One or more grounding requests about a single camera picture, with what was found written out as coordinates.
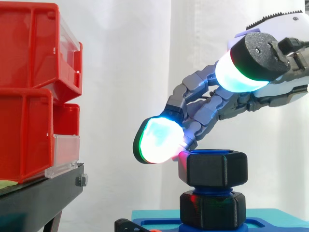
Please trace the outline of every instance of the black shelf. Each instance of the black shelf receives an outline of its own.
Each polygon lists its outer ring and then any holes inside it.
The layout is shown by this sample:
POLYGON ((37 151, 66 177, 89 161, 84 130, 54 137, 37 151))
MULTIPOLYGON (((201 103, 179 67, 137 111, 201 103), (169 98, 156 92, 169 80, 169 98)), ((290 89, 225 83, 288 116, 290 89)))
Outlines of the black shelf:
POLYGON ((62 210, 83 192, 84 165, 54 179, 35 181, 0 190, 0 232, 56 232, 62 210))

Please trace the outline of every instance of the cable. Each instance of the cable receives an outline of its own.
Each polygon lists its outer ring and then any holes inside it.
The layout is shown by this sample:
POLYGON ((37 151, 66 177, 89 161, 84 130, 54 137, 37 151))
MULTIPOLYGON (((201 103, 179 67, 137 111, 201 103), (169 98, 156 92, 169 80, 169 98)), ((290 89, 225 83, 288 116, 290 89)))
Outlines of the cable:
POLYGON ((278 47, 284 55, 287 55, 291 52, 297 52, 303 47, 309 47, 309 41, 300 41, 295 38, 284 38, 278 43, 278 47))

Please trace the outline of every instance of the stacked objects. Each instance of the stacked objects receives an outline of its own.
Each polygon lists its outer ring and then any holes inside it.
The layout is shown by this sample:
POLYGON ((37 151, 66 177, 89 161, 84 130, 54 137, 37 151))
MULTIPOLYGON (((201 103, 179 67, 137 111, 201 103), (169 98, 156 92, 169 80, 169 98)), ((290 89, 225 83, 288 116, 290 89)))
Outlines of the stacked objects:
POLYGON ((248 230, 246 201, 232 187, 248 180, 247 156, 231 150, 183 151, 179 178, 194 190, 180 196, 179 231, 248 230))
POLYGON ((82 44, 52 3, 0 2, 0 31, 0 186, 77 168, 82 44))

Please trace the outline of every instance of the yellow-green object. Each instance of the yellow-green object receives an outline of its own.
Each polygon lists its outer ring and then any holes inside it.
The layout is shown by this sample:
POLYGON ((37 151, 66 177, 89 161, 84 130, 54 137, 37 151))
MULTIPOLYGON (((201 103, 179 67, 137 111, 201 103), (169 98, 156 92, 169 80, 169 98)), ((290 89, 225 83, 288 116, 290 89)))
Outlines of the yellow-green object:
POLYGON ((3 188, 8 187, 8 186, 17 185, 17 184, 18 184, 18 182, 16 182, 16 181, 0 180, 0 189, 3 189, 3 188))

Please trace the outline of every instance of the black clamp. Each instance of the black clamp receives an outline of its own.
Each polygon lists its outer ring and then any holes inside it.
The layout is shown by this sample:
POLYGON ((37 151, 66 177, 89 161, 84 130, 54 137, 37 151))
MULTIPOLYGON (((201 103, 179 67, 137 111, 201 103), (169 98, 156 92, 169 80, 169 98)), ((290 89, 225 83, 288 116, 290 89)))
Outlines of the black clamp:
POLYGON ((135 224, 128 219, 118 219, 115 222, 115 232, 150 232, 149 230, 135 224))

